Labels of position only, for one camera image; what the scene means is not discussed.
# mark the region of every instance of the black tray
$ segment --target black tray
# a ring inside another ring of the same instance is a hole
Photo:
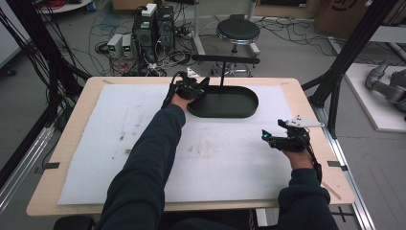
[[[190,103],[188,110],[196,117],[202,118],[247,118],[258,107],[257,94],[242,86],[206,87],[206,94]]]

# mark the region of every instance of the person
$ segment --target person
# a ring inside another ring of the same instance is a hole
[[[164,188],[192,100],[177,94],[160,109],[135,143],[123,169],[107,191],[96,229],[157,229],[164,213]],[[279,229],[338,229],[329,209],[329,194],[320,187],[306,150],[285,151],[292,167],[289,187],[279,195]],[[235,229],[221,223],[192,218],[170,229]]]

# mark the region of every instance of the black stool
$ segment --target black stool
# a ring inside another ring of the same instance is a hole
[[[221,21],[217,25],[217,36],[222,40],[233,43],[231,56],[237,55],[237,45],[249,45],[254,43],[259,37],[258,26],[251,21],[245,20],[244,15],[231,15],[229,19]],[[225,76],[241,77],[244,74],[246,77],[251,77],[250,69],[246,64],[242,64],[244,69],[238,69],[236,63],[230,63],[226,67]],[[218,63],[212,69],[213,75],[221,73],[221,68]]]

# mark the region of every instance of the wooden table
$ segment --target wooden table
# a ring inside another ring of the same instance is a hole
[[[50,159],[50,163],[59,162],[57,169],[46,170],[33,194],[28,205],[27,213],[30,216],[51,216],[51,215],[77,215],[77,214],[99,214],[102,205],[57,205],[58,198],[62,191],[66,174],[69,169],[72,156],[80,142],[81,134],[89,120],[93,108],[98,101],[100,92],[106,84],[166,84],[169,85],[171,78],[92,78],[90,79],[80,95],[79,101],[72,113],[72,116],[64,129],[56,149]],[[219,78],[211,78],[211,85],[220,83]],[[309,119],[316,119],[310,104],[307,101],[298,81],[295,79],[274,79],[274,78],[228,78],[225,85],[279,85],[289,105],[292,115],[301,115]],[[330,167],[327,161],[336,161],[329,142],[320,127],[312,127],[311,144],[318,161],[323,166],[322,185],[328,189],[330,204],[350,204],[354,202],[354,195],[350,189],[347,179],[339,167]],[[232,202],[189,202],[170,203],[166,211],[188,211],[188,210],[214,210],[214,209],[252,209],[278,207],[275,200],[255,201],[232,201]]]

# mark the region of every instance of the white device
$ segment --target white device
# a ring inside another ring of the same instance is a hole
[[[141,15],[151,17],[154,14],[154,12],[156,11],[156,4],[148,3],[146,5],[146,7],[147,7],[147,10],[142,11]]]
[[[107,48],[111,58],[118,59],[123,54],[123,35],[114,34],[114,36],[108,41]]]
[[[134,58],[134,45],[132,42],[132,34],[123,35],[123,53],[124,58]]]

